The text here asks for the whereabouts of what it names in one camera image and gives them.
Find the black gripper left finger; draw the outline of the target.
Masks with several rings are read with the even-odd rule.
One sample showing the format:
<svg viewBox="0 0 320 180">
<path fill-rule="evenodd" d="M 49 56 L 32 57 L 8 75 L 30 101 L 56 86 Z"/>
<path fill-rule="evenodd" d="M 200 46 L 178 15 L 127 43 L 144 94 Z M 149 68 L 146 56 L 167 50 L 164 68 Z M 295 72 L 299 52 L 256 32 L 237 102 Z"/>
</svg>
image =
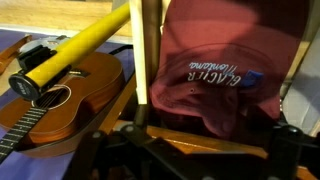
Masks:
<svg viewBox="0 0 320 180">
<path fill-rule="evenodd" d="M 101 130 L 86 134 L 63 180 L 107 180 L 119 167 L 127 167 L 142 180 L 186 180 L 179 163 L 181 152 L 164 139 L 153 139 L 146 133 L 149 112 L 149 105 L 139 105 L 132 124 L 109 135 Z"/>
</svg>

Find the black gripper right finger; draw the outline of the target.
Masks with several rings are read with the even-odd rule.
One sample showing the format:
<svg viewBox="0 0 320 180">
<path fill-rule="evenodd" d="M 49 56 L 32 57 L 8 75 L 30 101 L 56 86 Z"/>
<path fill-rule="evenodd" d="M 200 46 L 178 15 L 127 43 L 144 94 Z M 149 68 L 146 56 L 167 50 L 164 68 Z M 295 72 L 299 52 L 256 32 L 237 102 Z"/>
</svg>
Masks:
<svg viewBox="0 0 320 180">
<path fill-rule="evenodd" d="M 299 166 L 320 179 L 320 136 L 312 137 L 286 122 L 283 113 L 277 120 L 261 109 L 250 110 L 248 126 L 267 152 L 263 180 L 297 180 Z"/>
</svg>

